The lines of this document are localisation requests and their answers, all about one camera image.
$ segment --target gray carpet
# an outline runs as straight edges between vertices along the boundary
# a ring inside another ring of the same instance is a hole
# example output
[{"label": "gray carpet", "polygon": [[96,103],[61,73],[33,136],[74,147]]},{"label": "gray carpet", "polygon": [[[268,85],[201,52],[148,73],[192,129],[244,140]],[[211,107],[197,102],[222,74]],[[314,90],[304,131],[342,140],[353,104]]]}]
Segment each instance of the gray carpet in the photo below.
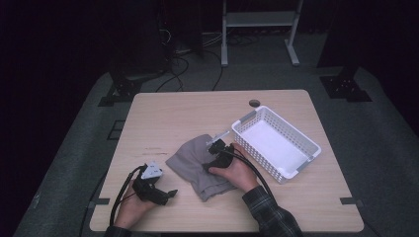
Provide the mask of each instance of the gray carpet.
[{"label": "gray carpet", "polygon": [[[316,68],[326,35],[297,34],[294,47],[300,60],[293,67],[286,35],[260,37],[248,46],[229,48],[229,65],[222,69],[216,90],[304,89],[317,109],[336,158],[361,216],[368,225],[360,233],[305,233],[306,236],[417,236],[419,233],[419,139],[383,92],[379,81],[360,68],[355,76],[372,102],[348,103],[329,99],[319,77],[336,75],[341,68]],[[208,47],[219,55],[219,46]],[[221,71],[212,53],[183,56],[188,70],[179,76],[183,91],[210,91]],[[173,61],[175,73],[186,66]],[[170,73],[143,84],[141,93],[153,93]],[[112,85],[104,74],[92,88],[46,173],[33,204],[15,236],[101,236],[88,225],[92,208],[86,206],[112,160],[118,141],[108,135],[119,119],[126,119],[130,103],[98,107]],[[160,92],[178,91],[179,81]]]}]

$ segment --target hand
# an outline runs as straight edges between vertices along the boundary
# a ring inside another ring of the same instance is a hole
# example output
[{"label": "hand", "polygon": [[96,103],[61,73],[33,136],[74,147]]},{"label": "hand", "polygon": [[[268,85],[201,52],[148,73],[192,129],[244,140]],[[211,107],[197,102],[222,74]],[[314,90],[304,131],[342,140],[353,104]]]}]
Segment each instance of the hand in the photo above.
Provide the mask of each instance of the hand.
[{"label": "hand", "polygon": [[[241,155],[240,153],[243,155],[247,154],[244,148],[239,144],[234,143],[233,146],[235,148],[234,153],[239,155]],[[231,164],[227,168],[210,167],[209,172],[224,177],[233,186],[245,193],[259,186],[259,183],[256,181],[256,175],[253,173],[252,169],[237,158],[233,158]]]},{"label": "hand", "polygon": [[148,210],[157,205],[149,200],[141,200],[135,194],[132,183],[133,181],[130,181],[114,223],[115,226],[124,229],[131,229]]}]

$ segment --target table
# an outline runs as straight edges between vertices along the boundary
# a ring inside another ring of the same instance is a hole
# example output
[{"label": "table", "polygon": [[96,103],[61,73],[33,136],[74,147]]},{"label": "table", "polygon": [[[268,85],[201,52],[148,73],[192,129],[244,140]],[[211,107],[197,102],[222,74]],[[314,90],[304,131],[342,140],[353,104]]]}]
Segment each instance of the table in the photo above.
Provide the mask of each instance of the table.
[{"label": "table", "polygon": [[[156,161],[163,176],[156,188],[179,190],[165,206],[153,208],[134,230],[144,232],[255,232],[257,222],[241,200],[239,190],[210,198],[194,193],[189,182],[176,175],[165,161],[185,142],[202,134],[215,136],[230,129],[254,109],[258,100],[320,145],[322,152],[301,173],[279,185],[256,161],[250,160],[269,184],[278,204],[290,211],[302,231],[358,232],[364,228],[350,198],[333,150],[313,103],[303,90],[222,91],[138,94],[129,110],[114,158],[96,205],[90,227],[105,231],[115,198],[135,167]],[[233,132],[223,138],[233,141]]]}]

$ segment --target plaid sleeve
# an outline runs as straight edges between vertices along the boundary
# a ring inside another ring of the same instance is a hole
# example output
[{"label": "plaid sleeve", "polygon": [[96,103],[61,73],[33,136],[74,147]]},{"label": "plaid sleeve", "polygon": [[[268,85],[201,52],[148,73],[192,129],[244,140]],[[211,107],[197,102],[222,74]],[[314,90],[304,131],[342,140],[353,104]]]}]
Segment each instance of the plaid sleeve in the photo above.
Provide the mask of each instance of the plaid sleeve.
[{"label": "plaid sleeve", "polygon": [[109,226],[104,237],[130,237],[131,232],[117,226]]},{"label": "plaid sleeve", "polygon": [[262,186],[246,193],[243,200],[258,221],[263,236],[302,236],[293,215],[277,206]]}]

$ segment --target basket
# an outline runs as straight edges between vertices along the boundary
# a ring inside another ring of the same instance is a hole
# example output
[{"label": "basket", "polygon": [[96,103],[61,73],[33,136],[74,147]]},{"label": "basket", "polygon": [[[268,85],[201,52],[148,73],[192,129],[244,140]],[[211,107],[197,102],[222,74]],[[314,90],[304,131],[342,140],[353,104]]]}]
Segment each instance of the basket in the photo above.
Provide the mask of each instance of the basket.
[{"label": "basket", "polygon": [[265,106],[231,128],[236,142],[280,184],[292,179],[321,152],[320,146]]}]

